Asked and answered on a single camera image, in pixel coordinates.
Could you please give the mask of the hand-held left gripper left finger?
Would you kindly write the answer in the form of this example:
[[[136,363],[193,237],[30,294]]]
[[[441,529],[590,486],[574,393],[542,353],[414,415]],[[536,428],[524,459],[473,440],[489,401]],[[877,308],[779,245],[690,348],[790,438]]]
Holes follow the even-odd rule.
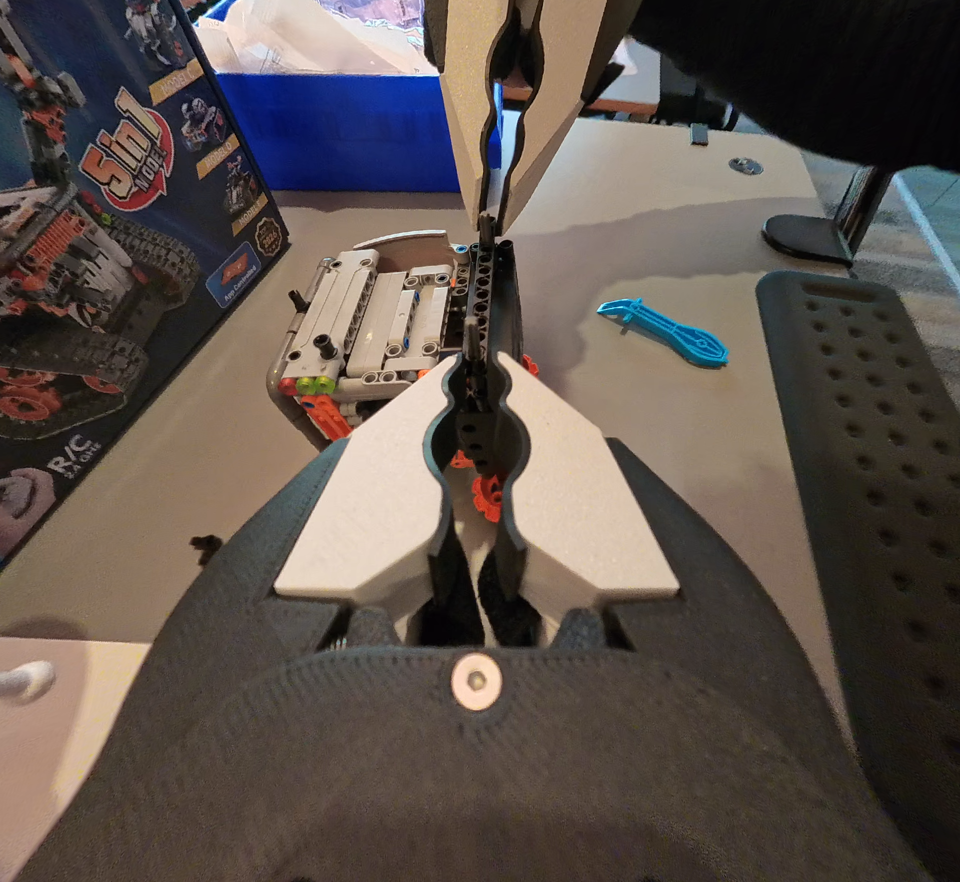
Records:
[[[380,608],[392,622],[450,597],[461,543],[431,442],[452,413],[460,361],[442,361],[330,445],[333,468],[274,580],[278,596]]]

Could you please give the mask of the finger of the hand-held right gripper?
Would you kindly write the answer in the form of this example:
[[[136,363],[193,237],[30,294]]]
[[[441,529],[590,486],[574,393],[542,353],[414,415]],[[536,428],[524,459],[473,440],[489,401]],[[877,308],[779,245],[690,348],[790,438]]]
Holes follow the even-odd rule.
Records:
[[[489,142],[498,118],[495,64],[512,45],[517,0],[447,0],[439,84],[462,202],[474,228],[504,230],[507,188],[491,187]]]
[[[583,96],[607,0],[536,0],[530,31],[534,85],[517,124],[501,191],[498,234],[530,201],[585,104]]]

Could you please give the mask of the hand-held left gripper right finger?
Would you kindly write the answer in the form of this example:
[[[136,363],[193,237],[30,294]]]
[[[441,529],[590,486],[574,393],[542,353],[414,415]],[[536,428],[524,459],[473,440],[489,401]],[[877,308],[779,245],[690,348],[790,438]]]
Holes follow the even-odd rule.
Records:
[[[601,430],[510,355],[497,360],[523,431],[501,504],[519,596],[549,620],[674,598],[679,581]]]

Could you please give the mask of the building block robot chassis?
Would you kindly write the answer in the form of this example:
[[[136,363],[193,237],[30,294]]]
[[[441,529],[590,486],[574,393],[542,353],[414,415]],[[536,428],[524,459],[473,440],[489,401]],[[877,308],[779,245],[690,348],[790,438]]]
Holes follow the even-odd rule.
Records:
[[[353,433],[438,364],[463,353],[471,244],[442,229],[382,236],[324,259],[268,375],[271,400],[318,452]],[[507,476],[480,475],[457,441],[450,463],[471,468],[473,503],[497,523]]]

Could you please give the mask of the long black holed beam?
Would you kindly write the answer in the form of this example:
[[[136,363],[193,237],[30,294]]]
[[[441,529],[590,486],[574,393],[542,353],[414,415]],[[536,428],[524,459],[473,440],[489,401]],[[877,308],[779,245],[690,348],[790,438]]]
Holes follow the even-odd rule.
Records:
[[[480,475],[504,477],[508,470],[497,437],[507,374],[498,356],[505,353],[522,361],[521,299],[512,242],[479,243],[476,250],[471,258],[466,316],[476,321],[478,355],[474,360],[461,355],[449,387],[463,455]]]

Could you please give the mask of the person's right forearm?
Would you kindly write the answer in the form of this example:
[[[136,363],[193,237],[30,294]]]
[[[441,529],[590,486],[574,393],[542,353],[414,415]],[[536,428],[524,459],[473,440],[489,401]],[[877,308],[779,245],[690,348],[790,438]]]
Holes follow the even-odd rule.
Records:
[[[959,169],[959,0],[643,0],[631,35],[766,131],[898,171]]]

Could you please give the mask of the neighbouring grey desk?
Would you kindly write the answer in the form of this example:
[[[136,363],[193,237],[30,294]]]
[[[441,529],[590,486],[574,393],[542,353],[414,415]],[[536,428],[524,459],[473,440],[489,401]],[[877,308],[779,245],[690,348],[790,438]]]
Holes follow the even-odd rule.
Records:
[[[618,47],[614,57],[623,69],[599,97],[581,109],[580,115],[662,124],[654,115],[661,95],[662,55],[628,38]]]

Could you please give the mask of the clear plastic bag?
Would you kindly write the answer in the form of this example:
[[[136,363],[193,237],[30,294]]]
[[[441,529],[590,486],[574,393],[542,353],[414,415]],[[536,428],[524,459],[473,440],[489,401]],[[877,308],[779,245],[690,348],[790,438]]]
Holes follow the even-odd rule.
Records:
[[[315,0],[367,44],[389,50],[396,74],[435,74],[426,60],[424,0]]]

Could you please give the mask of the black office chair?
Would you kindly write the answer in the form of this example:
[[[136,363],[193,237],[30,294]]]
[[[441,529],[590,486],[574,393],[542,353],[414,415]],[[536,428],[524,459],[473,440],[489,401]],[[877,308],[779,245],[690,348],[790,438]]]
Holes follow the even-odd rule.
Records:
[[[712,130],[732,131],[739,111],[721,96],[683,73],[666,56],[659,66],[659,99],[654,118],[667,125],[703,123]]]

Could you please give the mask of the blue plastic bin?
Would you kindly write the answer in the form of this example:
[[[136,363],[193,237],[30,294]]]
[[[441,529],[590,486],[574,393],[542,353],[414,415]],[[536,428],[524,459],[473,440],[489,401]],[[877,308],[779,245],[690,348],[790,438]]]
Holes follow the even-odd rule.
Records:
[[[273,190],[457,193],[440,78],[217,71]]]

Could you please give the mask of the white paper sheets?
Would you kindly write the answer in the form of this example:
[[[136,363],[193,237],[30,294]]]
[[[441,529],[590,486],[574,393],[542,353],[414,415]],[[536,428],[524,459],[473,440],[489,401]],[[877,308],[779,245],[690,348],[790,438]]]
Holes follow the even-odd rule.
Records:
[[[225,13],[209,12],[196,24],[201,48],[221,74],[396,74],[391,52],[364,42],[345,20],[315,0],[234,0]]]

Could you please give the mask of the light blue plastic tool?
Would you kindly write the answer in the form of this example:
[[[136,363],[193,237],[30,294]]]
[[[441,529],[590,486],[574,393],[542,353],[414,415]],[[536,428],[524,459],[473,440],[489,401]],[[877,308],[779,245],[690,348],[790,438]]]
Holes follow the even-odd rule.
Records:
[[[646,332],[695,366],[722,369],[729,363],[729,350],[712,333],[677,322],[640,298],[609,300],[601,303],[595,312],[617,319],[622,326]]]

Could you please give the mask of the dark perforated mat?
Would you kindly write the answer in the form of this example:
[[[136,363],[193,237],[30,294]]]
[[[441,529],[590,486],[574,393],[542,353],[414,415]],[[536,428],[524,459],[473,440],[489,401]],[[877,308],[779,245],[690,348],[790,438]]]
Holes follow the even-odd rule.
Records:
[[[755,292],[861,767],[958,880],[958,411],[893,289],[779,271]]]

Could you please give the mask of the blue robot kit box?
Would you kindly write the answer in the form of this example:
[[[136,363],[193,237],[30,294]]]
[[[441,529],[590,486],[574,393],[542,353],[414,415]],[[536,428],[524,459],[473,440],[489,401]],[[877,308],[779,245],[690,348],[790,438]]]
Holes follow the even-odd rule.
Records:
[[[2,567],[289,247],[179,0],[1,0]]]

